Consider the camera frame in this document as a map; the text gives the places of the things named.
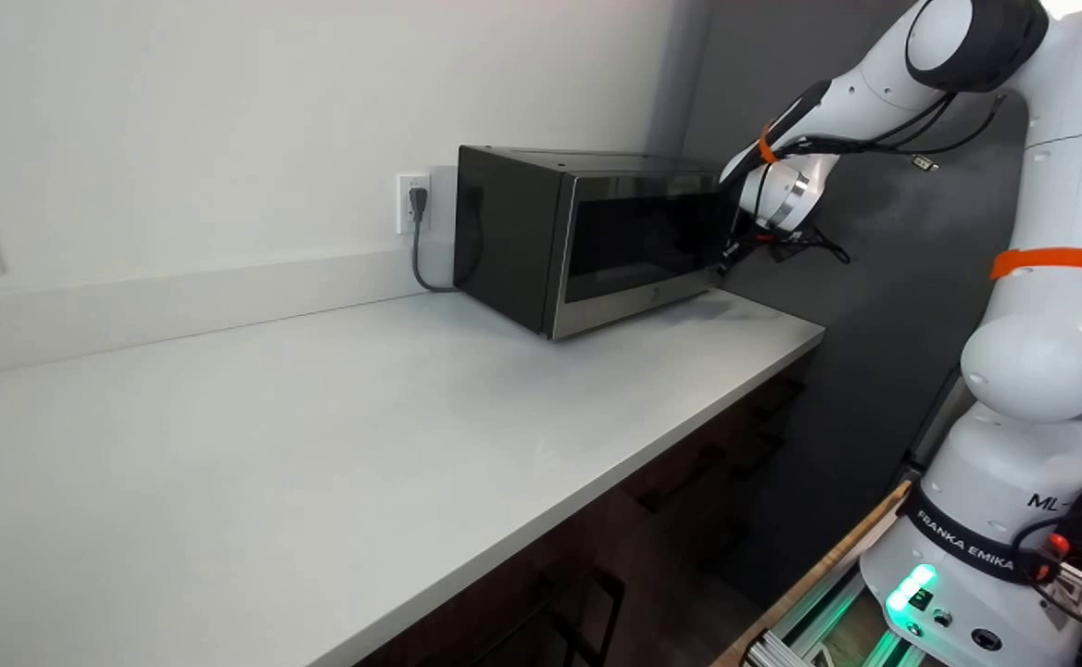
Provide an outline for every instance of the white wall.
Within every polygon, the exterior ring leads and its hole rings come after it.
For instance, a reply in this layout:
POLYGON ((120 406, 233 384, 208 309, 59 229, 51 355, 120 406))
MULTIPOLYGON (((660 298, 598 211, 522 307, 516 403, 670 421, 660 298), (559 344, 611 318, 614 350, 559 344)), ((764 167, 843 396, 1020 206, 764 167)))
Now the white wall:
MULTIPOLYGON (((59 288, 99 288, 85 314, 109 286, 164 276, 182 298, 201 288, 182 275, 381 251, 387 269, 349 275, 372 288, 316 303, 404 293, 392 169, 451 163, 461 140, 675 143, 655 98, 691 85, 703 2, 0 0, 0 327, 59 288)), ((85 350, 72 327, 33 355, 10 335, 0 364, 85 350)))

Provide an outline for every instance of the power cord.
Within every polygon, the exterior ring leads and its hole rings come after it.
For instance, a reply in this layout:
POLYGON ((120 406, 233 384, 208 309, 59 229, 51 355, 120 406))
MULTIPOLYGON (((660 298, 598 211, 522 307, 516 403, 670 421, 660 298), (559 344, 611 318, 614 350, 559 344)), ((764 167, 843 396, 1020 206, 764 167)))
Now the power cord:
POLYGON ((416 281, 418 281, 425 293, 458 293, 451 286, 434 286, 434 281, 425 281, 425 275, 422 275, 422 227, 425 227, 425 203, 432 203, 432 190, 409 190, 409 206, 411 206, 411 213, 416 213, 416 248, 411 248, 416 281))

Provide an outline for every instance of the countertop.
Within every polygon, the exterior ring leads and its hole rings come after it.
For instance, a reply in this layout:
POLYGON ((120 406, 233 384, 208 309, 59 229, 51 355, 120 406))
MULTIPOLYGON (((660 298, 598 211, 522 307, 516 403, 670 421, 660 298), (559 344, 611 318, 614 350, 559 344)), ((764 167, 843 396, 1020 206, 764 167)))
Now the countertop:
POLYGON ((0 374, 0 667, 351 662, 802 359, 711 293, 569 344, 409 297, 0 374))

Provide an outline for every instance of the gray panel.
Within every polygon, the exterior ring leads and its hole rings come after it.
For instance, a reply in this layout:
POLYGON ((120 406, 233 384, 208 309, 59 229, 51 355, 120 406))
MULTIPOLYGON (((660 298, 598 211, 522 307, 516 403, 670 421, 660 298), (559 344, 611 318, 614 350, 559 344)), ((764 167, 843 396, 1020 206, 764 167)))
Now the gray panel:
MULTIPOLYGON (((723 163, 802 87, 853 67, 907 0, 729 0, 711 16, 685 155, 723 163)), ((958 104, 943 137, 985 113, 958 104)), ((943 403, 963 335, 990 293, 990 258, 1004 248, 1022 106, 938 175, 911 160, 847 160, 820 221, 858 263, 812 251, 791 263, 755 256, 727 288, 826 321, 810 391, 786 424, 784 455, 764 471, 750 542, 729 576, 775 601, 863 511, 889 494, 904 450, 943 403)))

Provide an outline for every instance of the microwave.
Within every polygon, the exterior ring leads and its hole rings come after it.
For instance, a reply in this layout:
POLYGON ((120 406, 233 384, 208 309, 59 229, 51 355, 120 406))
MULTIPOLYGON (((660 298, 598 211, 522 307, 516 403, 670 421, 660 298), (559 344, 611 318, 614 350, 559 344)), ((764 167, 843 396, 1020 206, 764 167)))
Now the microwave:
POLYGON ((723 201, 703 163, 461 148, 458 286, 543 335, 576 335, 711 286, 723 201))

